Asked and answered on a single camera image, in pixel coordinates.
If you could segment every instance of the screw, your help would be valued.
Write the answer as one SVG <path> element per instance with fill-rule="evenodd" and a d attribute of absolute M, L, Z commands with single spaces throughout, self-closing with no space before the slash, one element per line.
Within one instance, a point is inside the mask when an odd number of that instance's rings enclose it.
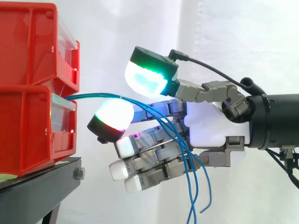
<path fill-rule="evenodd" d="M 74 170 L 74 179 L 83 180 L 85 178 L 85 168 L 76 168 Z"/>

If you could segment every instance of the red plastic bin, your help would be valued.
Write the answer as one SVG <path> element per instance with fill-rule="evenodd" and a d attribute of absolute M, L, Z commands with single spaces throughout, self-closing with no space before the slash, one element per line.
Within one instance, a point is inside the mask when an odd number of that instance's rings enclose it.
<path fill-rule="evenodd" d="M 46 85 L 66 97 L 79 91 L 79 42 L 52 3 L 0 2 L 1 85 Z"/>
<path fill-rule="evenodd" d="M 0 174 L 23 176 L 76 152 L 77 104 L 47 86 L 0 86 Z"/>

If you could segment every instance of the white curtain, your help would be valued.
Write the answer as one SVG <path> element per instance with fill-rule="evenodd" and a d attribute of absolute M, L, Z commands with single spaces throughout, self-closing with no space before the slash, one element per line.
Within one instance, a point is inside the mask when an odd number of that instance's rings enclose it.
<path fill-rule="evenodd" d="M 296 0 L 53 0 L 81 43 L 80 93 L 110 92 L 145 103 L 126 84 L 124 70 L 134 47 L 167 55 L 178 49 L 232 78 L 251 77 L 268 94 L 298 93 L 299 2 Z M 180 63 L 180 78 L 202 83 L 218 75 Z M 108 165 L 117 160 L 86 125 L 102 99 L 78 100 L 76 156 L 86 169 L 81 186 L 62 201 L 58 224 L 181 224 L 190 209 L 186 177 L 129 194 L 114 182 Z M 132 125 L 127 134 L 155 126 Z M 208 168 L 213 204 L 202 169 L 198 223 L 297 224 L 299 191 L 265 153 L 247 149 L 231 168 Z"/>

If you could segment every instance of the blue cable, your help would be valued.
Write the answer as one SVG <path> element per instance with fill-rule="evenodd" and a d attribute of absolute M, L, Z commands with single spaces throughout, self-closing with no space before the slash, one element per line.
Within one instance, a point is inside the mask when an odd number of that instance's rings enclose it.
<path fill-rule="evenodd" d="M 104 97 L 104 98 L 107 98 L 107 97 L 113 97 L 113 98 L 121 98 L 119 95 L 114 95 L 114 94 L 110 94 L 110 93 L 104 93 L 104 94 L 101 94 L 101 93 L 95 93 L 95 94 L 81 94 L 81 95 L 75 95 L 75 96 L 71 96 L 71 97 L 68 97 L 66 99 L 68 100 L 73 100 L 73 99 L 80 99 L 80 98 L 95 98 L 95 97 Z M 169 121 L 160 111 L 156 110 L 155 108 L 151 108 L 150 106 L 146 105 L 146 104 L 143 104 L 139 101 L 136 101 L 136 100 L 132 100 L 132 99 L 129 99 L 129 101 L 134 101 L 133 103 L 134 104 L 141 104 L 141 105 L 144 105 L 150 109 L 152 109 L 153 111 L 157 112 L 158 114 L 160 114 L 162 117 L 164 117 L 167 121 Z M 158 118 L 158 121 L 159 123 L 162 122 L 164 124 L 166 124 L 164 121 L 160 120 L 160 118 Z M 208 181 L 208 184 L 209 184 L 209 191 L 210 191 L 210 203 L 207 207 L 205 207 L 201 212 L 204 212 L 206 209 L 208 209 L 212 203 L 212 191 L 211 191 L 211 184 L 210 184 L 210 179 L 208 177 L 208 174 L 207 174 L 207 171 L 205 169 L 205 166 L 204 164 L 199 160 L 199 158 L 197 156 L 195 156 L 192 152 L 191 152 L 191 156 L 194 157 L 203 167 L 204 171 L 205 171 L 205 174 L 206 174 L 206 177 L 207 177 L 207 181 Z"/>
<path fill-rule="evenodd" d="M 70 97 L 66 97 L 67 100 L 75 100 L 75 99 L 81 99 L 81 98 L 96 98 L 96 97 L 103 97 L 103 98 L 121 98 L 121 96 L 119 95 L 114 95 L 114 94 L 110 94 L 110 93 L 90 93 L 90 94 L 80 94 L 80 95 L 74 95 L 74 96 L 70 96 Z M 191 217 L 191 211 L 193 211 L 194 213 L 194 221 L 196 223 L 196 213 L 195 213 L 195 208 L 194 208 L 194 203 L 196 202 L 196 199 L 198 197 L 198 181 L 197 181 L 197 177 L 196 177 L 196 173 L 195 173 L 195 167 L 194 167 L 194 163 L 192 161 L 192 159 L 190 158 L 190 155 L 192 157 L 195 158 L 196 161 L 198 161 L 201 166 L 203 167 L 204 171 L 205 171 L 205 174 L 206 174 L 206 177 L 207 177 L 207 180 L 208 180 L 208 185 L 209 185 L 209 191 L 210 191 L 210 203 L 208 206 L 206 206 L 202 211 L 204 212 L 206 209 L 208 209 L 212 203 L 212 191 L 211 191 L 211 184 L 210 184 L 210 180 L 209 180 L 209 177 L 208 177 L 208 174 L 207 174 L 207 171 L 206 171 L 206 168 L 204 166 L 204 164 L 200 161 L 200 159 L 198 158 L 198 156 L 194 155 L 188 148 L 188 146 L 185 144 L 185 141 L 183 140 L 183 138 L 179 135 L 179 133 L 177 132 L 175 126 L 171 123 L 171 121 L 165 116 L 163 115 L 160 111 L 158 111 L 157 109 L 155 108 L 152 108 L 151 106 L 149 105 L 146 105 L 142 102 L 139 102 L 139 101 L 136 101 L 136 100 L 133 100 L 133 99 L 130 99 L 130 98 L 122 98 L 128 102 L 131 102 L 141 108 L 143 108 L 145 111 L 147 111 L 149 114 L 151 114 L 153 117 L 155 117 L 157 119 L 157 121 L 159 122 L 159 124 L 163 127 L 163 129 L 165 130 L 165 132 L 174 140 L 176 141 L 178 144 L 179 144 L 179 147 L 181 149 L 181 153 L 182 153 L 182 157 L 183 157 L 183 161 L 184 161 L 184 166 L 185 166 L 185 171 L 186 171 L 186 176 L 187 176 L 187 180 L 188 180 L 188 185 L 189 185 L 189 195 L 190 195 L 190 200 L 191 200 L 191 204 L 192 204 L 192 210 L 190 210 L 190 213 L 189 213 L 189 217 L 188 217 L 188 223 L 189 223 L 189 220 L 190 220 L 190 217 Z M 151 109 L 152 111 L 160 114 L 161 117 L 165 118 L 169 124 L 171 125 L 171 127 L 165 123 L 163 120 L 161 120 L 159 117 L 157 117 L 155 114 L 153 114 L 149 109 Z M 175 139 L 175 137 L 173 137 L 167 130 L 167 128 L 171 131 L 173 131 L 177 137 L 178 137 L 178 140 Z M 192 199 L 192 192 L 191 192 L 191 183 L 190 183 L 190 178 L 189 178 L 189 175 L 188 175 L 188 171 L 187 171 L 187 166 L 186 166 L 186 161 L 185 161 L 185 156 L 184 156 L 184 151 L 182 148 L 185 148 L 186 151 L 187 151 L 187 155 L 188 155 L 188 159 L 190 161 L 190 165 L 192 167 L 192 170 L 193 170 L 193 173 L 194 173 L 194 177 L 195 177 L 195 181 L 196 181 L 196 196 L 194 198 L 194 200 Z"/>

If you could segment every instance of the green light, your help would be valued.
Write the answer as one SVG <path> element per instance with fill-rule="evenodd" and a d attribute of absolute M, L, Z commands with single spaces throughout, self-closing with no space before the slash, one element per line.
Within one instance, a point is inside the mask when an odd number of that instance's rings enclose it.
<path fill-rule="evenodd" d="M 106 100 L 95 116 L 114 129 L 125 130 L 133 120 L 134 109 L 129 102 L 113 98 Z"/>
<path fill-rule="evenodd" d="M 129 62 L 125 72 L 128 85 L 147 97 L 157 97 L 167 85 L 163 75 Z"/>

